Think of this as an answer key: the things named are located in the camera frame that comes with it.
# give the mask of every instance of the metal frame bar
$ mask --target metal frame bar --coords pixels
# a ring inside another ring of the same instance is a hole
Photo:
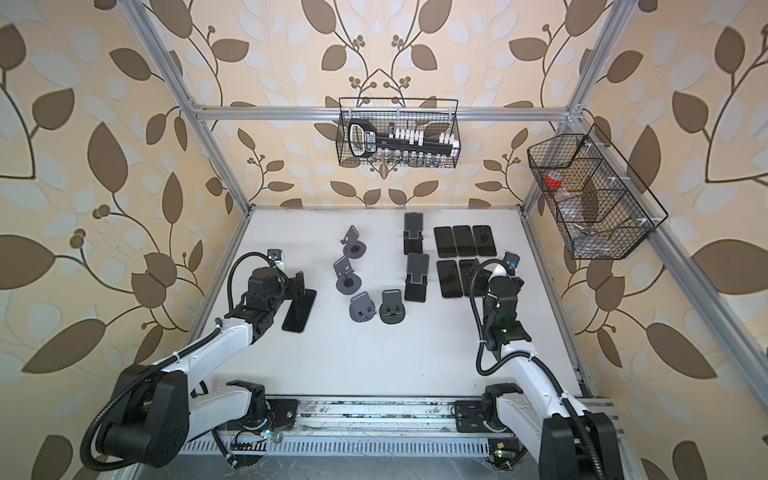
[[[570,129],[586,134],[590,125],[583,119],[574,119]],[[622,164],[605,146],[598,145],[601,153],[613,168],[622,171]],[[653,212],[647,199],[631,182],[624,182],[630,192]],[[750,387],[758,403],[768,413],[768,357],[762,352],[754,338],[746,331],[741,320],[725,303],[722,296],[712,287],[690,254],[680,245],[668,224],[662,223],[648,238],[656,254],[667,266],[677,285],[688,297],[699,316],[717,338],[718,343],[730,357],[744,382]]]
[[[363,107],[366,110],[376,107]],[[399,111],[430,111],[444,113],[444,108],[397,108]],[[210,120],[288,120],[321,121],[338,120],[338,108],[324,107],[201,107],[193,109],[197,118]],[[565,121],[568,118],[566,108],[472,108],[462,107],[456,112],[460,121]]]
[[[147,53],[149,53],[157,70],[160,72],[160,76],[165,80],[170,94],[174,97],[181,112],[187,119],[187,123],[198,140],[200,140],[200,143],[202,143],[208,158],[210,158],[211,163],[215,166],[229,193],[232,194],[235,205],[237,205],[241,212],[248,212],[250,210],[250,202],[248,197],[246,197],[245,190],[243,190],[237,176],[227,163],[227,159],[219,148],[213,132],[208,130],[205,120],[198,118],[196,115],[193,109],[195,105],[192,96],[187,90],[183,78],[179,75],[174,61],[170,58],[170,55],[163,46],[163,42],[154,30],[147,11],[144,9],[144,4],[141,3],[141,0],[120,0],[120,6],[128,23],[136,31],[136,35],[147,49]]]

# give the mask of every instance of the brown leaf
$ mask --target brown leaf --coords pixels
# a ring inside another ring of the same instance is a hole
[[[132,273],[131,288],[136,300],[147,308],[157,308],[165,301],[165,287],[147,273]]]
[[[248,150],[256,150],[256,142],[242,128],[237,129],[237,138],[240,139],[240,143],[245,145]]]
[[[435,33],[451,14],[451,0],[428,0],[419,12],[419,28],[424,33]]]
[[[480,200],[479,198],[470,198],[467,205],[469,208],[488,208],[491,206],[490,203],[485,200]]]
[[[324,35],[336,30],[336,14],[324,0],[301,0],[301,8],[315,30]]]
[[[56,130],[67,123],[74,110],[74,90],[53,91],[41,95],[32,104],[32,117],[45,130]]]
[[[693,440],[683,440],[675,445],[672,466],[679,480],[707,480],[707,469]]]
[[[163,189],[163,215],[168,223],[176,223],[181,217],[181,208],[184,206],[184,195],[181,193],[181,184],[176,174],[171,172]]]
[[[540,60],[547,53],[547,42],[536,37],[518,38],[509,42],[509,50],[518,60]]]
[[[176,140],[179,140],[181,150],[187,151],[187,124],[182,117],[174,119],[174,130],[176,131]]]
[[[315,129],[330,141],[336,141],[336,135],[339,134],[339,127],[334,124],[315,124]]]
[[[619,352],[616,350],[616,344],[611,338],[611,334],[605,331],[605,328],[598,330],[598,343],[600,343],[600,349],[605,354],[605,358],[608,359],[608,362],[622,368],[621,358],[619,358]]]
[[[518,132],[517,135],[515,135],[515,138],[512,138],[511,147],[512,150],[515,148],[519,148],[520,145],[523,145],[523,143],[528,139],[528,129],[523,128]]]
[[[31,480],[59,480],[72,463],[72,444],[61,435],[48,435],[40,447]]]
[[[747,295],[768,290],[768,251],[742,240],[715,240],[693,254],[704,276],[720,293]]]
[[[290,200],[286,200],[280,204],[281,207],[293,207],[293,208],[301,208],[304,206],[300,198],[292,198]]]
[[[109,52],[112,61],[120,70],[134,80],[149,80],[152,70],[141,54],[130,48],[116,48]]]
[[[205,187],[208,189],[211,195],[218,197],[223,191],[223,185],[219,177],[211,177],[210,180],[205,182]]]
[[[155,325],[147,332],[147,335],[141,340],[139,350],[136,352],[136,358],[134,363],[141,363],[148,359],[150,355],[157,350],[157,346],[160,345],[160,341],[163,338],[163,327]]]
[[[565,260],[565,268],[567,268],[571,274],[576,273],[576,270],[578,270],[576,260],[571,257],[571,252],[568,251],[568,247],[565,245],[563,245],[563,260]]]
[[[27,58],[24,37],[12,23],[0,28],[0,68],[8,71],[18,67]]]
[[[286,182],[269,182],[266,187],[273,192],[284,192],[293,188],[293,184],[288,184]]]
[[[45,275],[56,256],[40,243],[19,235],[0,235],[0,290],[35,282]]]
[[[479,184],[475,184],[475,186],[480,190],[485,190],[486,192],[496,192],[502,189],[502,183],[497,182],[496,180],[480,182]]]
[[[365,205],[376,205],[379,202],[379,198],[381,197],[382,197],[381,189],[377,188],[375,190],[368,190],[362,196],[362,202]]]
[[[406,192],[402,190],[394,190],[392,188],[389,189],[389,199],[395,204],[395,205],[405,205],[408,201],[408,196],[406,195]]]
[[[500,171],[502,171],[502,164],[500,164],[496,160],[483,160],[482,165],[487,170],[490,170],[492,172],[500,172]]]
[[[430,195],[432,192],[437,190],[438,184],[439,182],[437,180],[422,182],[413,188],[413,196],[426,197],[427,195]]]
[[[221,40],[216,40],[210,46],[210,50],[219,60],[235,63],[248,55],[248,47],[247,41],[236,40],[235,38],[222,38]]]
[[[713,379],[717,376],[693,343],[666,323],[652,323],[645,334],[659,358],[683,375],[695,379]]]
[[[533,108],[533,102],[530,100],[513,101],[504,106],[505,108]]]
[[[165,114],[152,115],[147,122],[147,145],[154,145],[165,133]]]
[[[661,168],[661,146],[654,129],[647,125],[637,139],[629,156],[627,175],[632,179],[637,189],[643,193],[647,190]]]
[[[176,263],[165,253],[147,253],[144,255],[147,271],[151,276],[168,287],[176,283]]]
[[[346,47],[344,45],[331,45],[326,48],[320,67],[325,71],[336,71],[346,63]]]
[[[437,97],[435,95],[424,100],[419,108],[437,108]]]
[[[282,170],[284,165],[285,165],[285,162],[283,162],[282,160],[274,160],[266,164],[266,171],[277,172]]]
[[[587,285],[592,290],[597,290],[605,280],[611,277],[613,260],[592,260],[587,266]]]
[[[643,54],[635,50],[622,51],[608,69],[607,78],[612,84],[627,80],[637,70]]]
[[[170,50],[168,52],[170,55],[170,59],[174,61],[174,65],[176,65],[176,69],[179,72],[179,75],[184,75],[184,67],[181,66],[181,59],[179,58],[179,54],[176,53],[175,50]]]
[[[97,319],[73,323],[40,347],[22,368],[27,373],[51,373],[83,360],[104,336],[107,326]]]
[[[664,470],[658,468],[651,460],[641,458],[640,461],[643,464],[643,469],[645,470],[645,475],[648,477],[648,480],[670,480],[669,477],[667,477],[667,474],[664,473]]]
[[[578,37],[600,18],[607,0],[571,0],[565,12],[565,30],[569,35]]]
[[[606,312],[616,310],[621,305],[621,299],[624,298],[625,287],[624,277],[610,276],[594,293],[594,301],[601,310]]]
[[[707,126],[710,109],[704,100],[676,91],[672,94],[672,113],[680,128],[695,134]]]
[[[109,127],[100,123],[88,141],[88,166],[104,188],[116,194],[128,179],[128,162]]]
[[[183,0],[150,0],[149,5],[172,34],[180,38],[192,35],[192,15]]]
[[[331,188],[333,189],[333,191],[335,191],[336,193],[338,193],[343,197],[357,196],[357,190],[355,190],[355,187],[353,187],[350,184],[345,184],[344,182],[332,181]]]
[[[190,252],[190,256],[187,259],[187,268],[194,272],[200,266],[200,261],[202,259],[203,259],[203,241],[198,240],[197,243],[194,244],[194,247]]]
[[[425,137],[439,137],[440,134],[451,127],[451,124],[444,121],[433,121],[424,127]]]
[[[611,124],[608,123],[608,120],[603,117],[595,117],[594,132],[606,146],[611,146]]]
[[[586,48],[584,53],[581,54],[581,60],[578,62],[578,74],[581,75],[584,72],[584,67],[587,66],[589,56],[592,54],[591,48]]]
[[[733,74],[744,60],[744,39],[735,28],[725,27],[715,45],[715,63],[720,70]]]
[[[426,45],[413,45],[411,48],[411,61],[417,68],[422,70],[437,70],[437,58],[432,53],[432,49]]]
[[[637,7],[641,11],[646,12],[646,13],[655,12],[656,8],[658,8],[658,6],[659,6],[659,0],[640,0],[637,3]]]

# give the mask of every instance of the floral wallpaper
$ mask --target floral wallpaper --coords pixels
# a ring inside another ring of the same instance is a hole
[[[324,98],[454,98],[564,107],[607,0],[147,0],[208,105],[322,106]]]
[[[114,0],[0,2],[5,478],[95,478],[84,430],[183,343],[240,220],[147,60]]]
[[[586,117],[768,351],[768,4],[641,2]]]

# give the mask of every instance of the black cable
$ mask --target black cable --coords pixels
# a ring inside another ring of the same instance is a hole
[[[216,338],[216,336],[219,335],[219,333],[221,333],[220,323],[217,324],[216,329],[214,329],[213,332],[209,333],[207,336],[198,340],[197,342],[193,343],[187,348],[181,350],[178,353],[178,358],[176,356],[171,356],[166,358],[160,363],[157,363],[155,365],[148,367],[138,377],[136,377],[133,380],[133,382],[126,385],[125,388],[123,388],[120,392],[117,393],[117,395],[112,397],[112,399],[109,402],[107,402],[107,405],[105,405],[101,409],[101,411],[98,414],[96,414],[96,417],[93,419],[93,422],[91,422],[91,424],[85,430],[85,434],[83,434],[83,440],[82,442],[80,442],[80,461],[82,462],[82,464],[91,470],[95,470],[96,472],[106,472],[107,470],[117,470],[118,468],[125,468],[129,465],[133,465],[135,462],[132,462],[130,460],[118,460],[116,462],[102,462],[94,458],[93,454],[91,453],[91,443],[93,442],[94,437],[96,436],[96,432],[98,431],[98,428],[101,426],[101,423],[104,421],[104,418],[125,396],[133,392],[136,386],[146,381],[149,377],[151,377],[156,372],[159,372],[160,370],[164,369],[170,364],[178,361],[179,359],[184,358],[185,356],[189,355],[190,353],[194,352],[195,350],[209,343],[211,340]]]
[[[516,357],[525,357],[531,359],[531,354],[529,352],[526,352],[524,350],[515,350],[514,352],[510,352],[506,355],[504,355],[497,363],[495,363],[490,369],[484,370],[482,368],[482,354],[483,354],[483,343],[485,343],[485,336],[483,335],[483,328],[482,328],[482,320],[480,319],[480,313],[478,312],[477,304],[475,303],[475,297],[472,295],[472,293],[475,292],[475,281],[478,278],[478,275],[480,274],[480,270],[483,269],[483,267],[487,265],[491,265],[493,263],[497,263],[499,265],[504,266],[504,268],[507,270],[507,274],[509,276],[512,275],[511,268],[506,263],[502,262],[498,258],[491,258],[489,260],[486,260],[485,262],[481,263],[480,266],[477,267],[477,270],[472,273],[472,279],[469,281],[469,304],[472,306],[472,315],[475,317],[475,324],[478,327],[478,335],[480,337],[480,344],[478,346],[478,355],[475,359],[475,368],[477,369],[478,373],[482,376],[489,376],[492,373],[499,370],[506,362],[508,362],[511,359],[514,359]],[[554,387],[555,392],[558,394],[558,396],[562,395],[563,389],[560,386],[560,382],[558,382],[557,377],[554,376],[554,373],[547,367],[544,362],[542,362],[537,356],[534,356],[531,361],[535,363],[547,376],[549,381],[551,382],[552,386]],[[576,409],[571,404],[571,401],[568,398],[562,398],[562,404],[565,407],[565,410],[568,412],[569,416],[571,417],[574,425],[576,426],[576,433],[578,435],[579,441],[581,444],[587,449],[587,453],[589,454],[589,458],[592,462],[592,468],[594,469],[595,475],[598,477],[598,480],[605,480],[605,473],[603,472],[603,465],[600,461],[600,457],[598,456],[598,451],[594,447],[594,443],[592,442],[592,438],[587,433],[587,428],[584,426],[584,421],[579,415],[576,413]]]
[[[240,265],[240,263],[243,262],[243,260],[245,260],[246,258],[249,258],[249,257],[259,257],[259,258],[265,259],[266,262],[269,264],[269,266],[274,267],[275,269],[277,269],[277,271],[280,273],[280,276],[285,281],[285,285],[283,286],[283,288],[287,288],[288,287],[288,276],[281,269],[277,268],[277,265],[275,264],[274,260],[272,260],[267,255],[264,255],[261,252],[249,252],[249,253],[246,253],[246,254],[244,254],[243,256],[241,256],[240,258],[238,258],[235,261],[235,263],[232,265],[232,268],[230,270],[230,275],[227,278],[227,301],[229,301],[230,312],[232,310],[235,310],[235,303],[234,303],[234,301],[232,301],[232,279],[235,276],[235,269],[237,268],[238,265]]]

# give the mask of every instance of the wall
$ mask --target wall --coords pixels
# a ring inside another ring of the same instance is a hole
[[[765,2],[641,0],[587,113],[763,349],[767,19]],[[650,245],[622,261],[577,262],[543,203],[531,218],[598,393],[614,400],[643,473],[764,478],[768,416]]]
[[[112,7],[0,2],[4,478],[78,473],[117,374],[181,345],[240,219]]]

